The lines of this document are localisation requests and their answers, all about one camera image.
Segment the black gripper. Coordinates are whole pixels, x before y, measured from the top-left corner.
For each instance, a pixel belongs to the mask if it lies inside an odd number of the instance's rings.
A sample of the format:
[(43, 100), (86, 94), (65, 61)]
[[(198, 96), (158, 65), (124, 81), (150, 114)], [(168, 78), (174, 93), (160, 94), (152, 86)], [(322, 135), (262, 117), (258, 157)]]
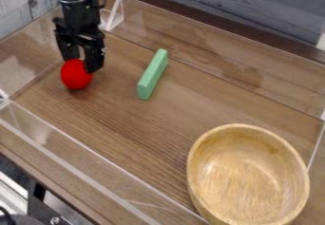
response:
[(84, 48), (87, 73), (94, 73), (104, 65), (104, 34), (99, 29), (99, 0), (60, 0), (63, 16), (55, 17), (55, 35), (59, 50), (65, 61), (80, 57)]

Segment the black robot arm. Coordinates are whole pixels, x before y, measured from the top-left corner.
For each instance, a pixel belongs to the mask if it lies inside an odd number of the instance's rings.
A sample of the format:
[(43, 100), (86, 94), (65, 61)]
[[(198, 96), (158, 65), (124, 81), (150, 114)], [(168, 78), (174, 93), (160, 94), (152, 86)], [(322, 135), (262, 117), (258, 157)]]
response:
[(104, 65), (106, 35), (102, 32), (99, 0), (60, 0), (63, 17), (55, 17), (55, 36), (65, 61), (80, 58), (84, 50), (84, 70), (94, 73)]

